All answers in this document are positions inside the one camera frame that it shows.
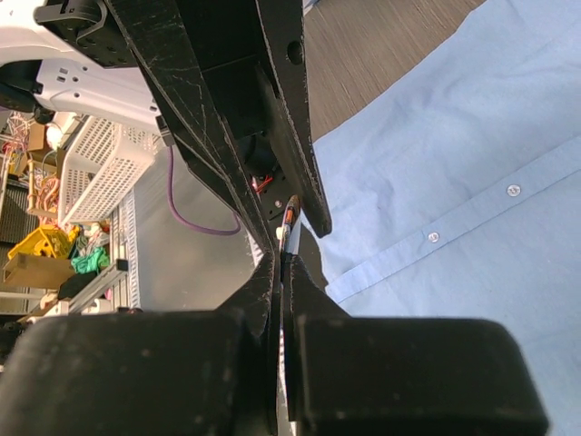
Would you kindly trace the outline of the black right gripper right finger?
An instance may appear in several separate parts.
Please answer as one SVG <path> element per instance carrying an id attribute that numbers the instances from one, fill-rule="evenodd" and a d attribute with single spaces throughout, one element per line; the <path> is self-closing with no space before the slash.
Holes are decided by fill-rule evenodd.
<path id="1" fill-rule="evenodd" d="M 486 319 L 344 312 L 296 255 L 283 258 L 289 418 L 301 435 L 544 435 L 517 344 Z"/>

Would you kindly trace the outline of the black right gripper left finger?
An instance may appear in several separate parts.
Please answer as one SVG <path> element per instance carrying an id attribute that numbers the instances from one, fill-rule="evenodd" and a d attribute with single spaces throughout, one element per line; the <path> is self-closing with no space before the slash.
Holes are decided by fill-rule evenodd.
<path id="1" fill-rule="evenodd" d="M 17 341 L 4 435 L 274 435 L 279 259 L 212 311 L 68 315 Z"/>

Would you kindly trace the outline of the light blue button shirt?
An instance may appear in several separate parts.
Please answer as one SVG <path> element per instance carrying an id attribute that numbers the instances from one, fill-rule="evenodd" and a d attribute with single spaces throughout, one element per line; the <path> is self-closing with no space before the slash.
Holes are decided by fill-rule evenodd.
<path id="1" fill-rule="evenodd" d="M 551 433 L 577 435 L 580 4 L 485 2 L 315 152 L 330 298 L 503 324 Z"/>

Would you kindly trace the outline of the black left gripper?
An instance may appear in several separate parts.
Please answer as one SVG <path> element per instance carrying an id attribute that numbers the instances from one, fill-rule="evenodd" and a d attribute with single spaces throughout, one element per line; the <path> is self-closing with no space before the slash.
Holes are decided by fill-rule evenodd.
<path id="1" fill-rule="evenodd" d="M 312 231 L 330 234 L 330 209 L 311 140 L 302 2 L 106 4 L 164 121 L 198 159 L 195 176 L 237 212 L 260 248 L 276 250 L 241 159 L 256 178 L 271 173 L 277 159 Z M 261 89 L 258 19 L 267 60 Z"/>

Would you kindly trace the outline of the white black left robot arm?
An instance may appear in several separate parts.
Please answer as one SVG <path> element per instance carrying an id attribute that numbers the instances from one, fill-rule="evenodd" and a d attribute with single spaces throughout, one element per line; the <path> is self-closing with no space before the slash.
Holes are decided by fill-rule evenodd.
<path id="1" fill-rule="evenodd" d="M 263 247 L 292 196 L 332 220 L 310 137 L 308 1 L 4 1 L 1 104 L 176 144 Z"/>

